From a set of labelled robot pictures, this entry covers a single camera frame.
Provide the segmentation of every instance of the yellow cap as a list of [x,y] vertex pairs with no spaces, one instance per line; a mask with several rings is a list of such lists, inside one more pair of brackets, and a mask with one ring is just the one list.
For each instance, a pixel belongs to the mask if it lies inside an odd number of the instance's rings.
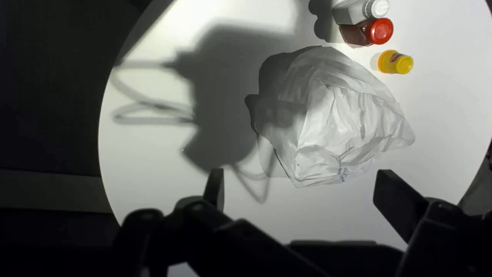
[[398,73],[409,73],[413,69],[413,58],[410,55],[399,56],[395,69]]

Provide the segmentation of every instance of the small bottle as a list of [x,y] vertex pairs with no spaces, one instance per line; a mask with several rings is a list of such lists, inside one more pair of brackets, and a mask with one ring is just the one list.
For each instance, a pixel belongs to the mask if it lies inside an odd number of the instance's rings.
[[384,44],[393,35],[393,23],[389,18],[370,18],[358,24],[341,24],[339,32],[352,44]]
[[367,18],[382,18],[389,12],[389,0],[344,0],[332,7],[338,24],[356,24]]
[[384,50],[378,58],[378,67],[386,73],[409,73],[413,67],[413,58],[398,50]]

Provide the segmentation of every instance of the yellow object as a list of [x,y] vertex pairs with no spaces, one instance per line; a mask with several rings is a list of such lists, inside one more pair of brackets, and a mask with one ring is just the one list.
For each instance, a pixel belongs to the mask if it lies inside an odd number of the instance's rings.
[[379,55],[378,67],[386,73],[409,73],[413,67],[413,58],[390,49]]

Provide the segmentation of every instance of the crumpled plastic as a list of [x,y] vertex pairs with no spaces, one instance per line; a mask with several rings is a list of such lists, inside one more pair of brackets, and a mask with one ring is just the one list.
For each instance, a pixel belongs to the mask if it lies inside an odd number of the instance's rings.
[[415,141],[389,87],[333,47],[269,56],[259,93],[246,103],[295,186],[341,183],[379,152]]

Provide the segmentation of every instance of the white table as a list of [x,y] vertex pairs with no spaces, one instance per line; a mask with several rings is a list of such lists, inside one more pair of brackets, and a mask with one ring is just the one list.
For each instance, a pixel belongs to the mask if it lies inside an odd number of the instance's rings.
[[[255,146],[243,98],[258,92],[266,56],[326,41],[313,35],[315,15],[307,0],[175,0],[121,53],[106,84],[98,150],[118,221],[138,207],[170,212],[178,198],[203,192],[209,166],[227,163],[226,212],[255,221],[281,241],[370,238],[404,247],[370,203],[375,169],[393,169],[426,195],[453,203],[461,198],[492,137],[492,16],[484,0],[392,4],[396,29],[390,43],[350,47],[339,43],[333,27],[330,44],[390,87],[416,143],[382,153],[373,170],[341,184],[295,189],[276,167],[267,200],[258,203],[230,166],[236,161],[247,172],[259,172],[258,155],[270,150],[264,141]],[[158,10],[152,3],[135,29]],[[373,69],[373,56],[390,47],[413,55],[412,73],[382,75]],[[130,106],[135,97],[172,101],[186,112],[136,112],[138,106]],[[127,113],[132,118],[121,123],[116,113],[129,109],[135,109]],[[186,120],[192,112],[195,123]]]

